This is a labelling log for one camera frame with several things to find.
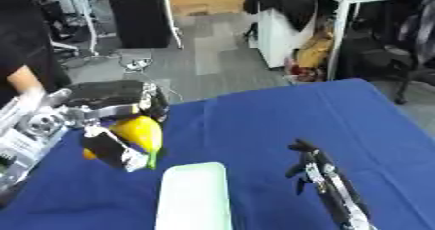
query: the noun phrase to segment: chair wheel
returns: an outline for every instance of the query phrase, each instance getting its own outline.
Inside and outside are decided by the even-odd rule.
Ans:
[[[405,98],[396,98],[396,99],[394,100],[394,102],[395,102],[397,105],[404,105],[404,104],[407,103],[407,100],[406,100]]]

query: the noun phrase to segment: gray carpet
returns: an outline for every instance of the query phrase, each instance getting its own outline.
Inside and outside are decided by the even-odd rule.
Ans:
[[[122,55],[120,64],[133,59],[154,60],[144,74],[124,74],[118,55],[66,63],[74,82],[98,82],[122,78],[153,80],[163,87],[172,103],[211,98],[222,94],[288,85],[282,71],[267,69],[257,49],[250,49],[241,35],[250,25],[243,14],[192,16],[177,20],[183,31],[184,49],[174,43],[167,49],[119,49],[116,38],[103,39],[99,51]],[[387,97],[393,82],[373,82]],[[413,83],[407,93],[409,103],[400,106],[410,119],[435,136],[435,89]]]

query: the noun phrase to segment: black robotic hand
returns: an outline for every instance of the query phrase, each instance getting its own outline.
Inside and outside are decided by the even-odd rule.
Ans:
[[[298,195],[303,192],[305,184],[312,183],[339,229],[374,229],[369,222],[367,206],[351,182],[324,152],[300,139],[289,148],[300,152],[299,164],[291,167],[286,173],[288,178],[302,173],[296,187]]]

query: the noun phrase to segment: person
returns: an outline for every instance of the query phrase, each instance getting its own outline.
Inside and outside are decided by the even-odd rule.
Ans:
[[[56,62],[34,0],[0,0],[0,108],[30,88],[47,93],[71,80]]]

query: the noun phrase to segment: person's arm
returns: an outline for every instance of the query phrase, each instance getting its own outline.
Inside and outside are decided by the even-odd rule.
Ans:
[[[16,71],[11,73],[7,77],[7,80],[9,84],[20,94],[29,91],[32,88],[43,90],[43,86],[38,81],[38,78],[26,65],[21,66]]]

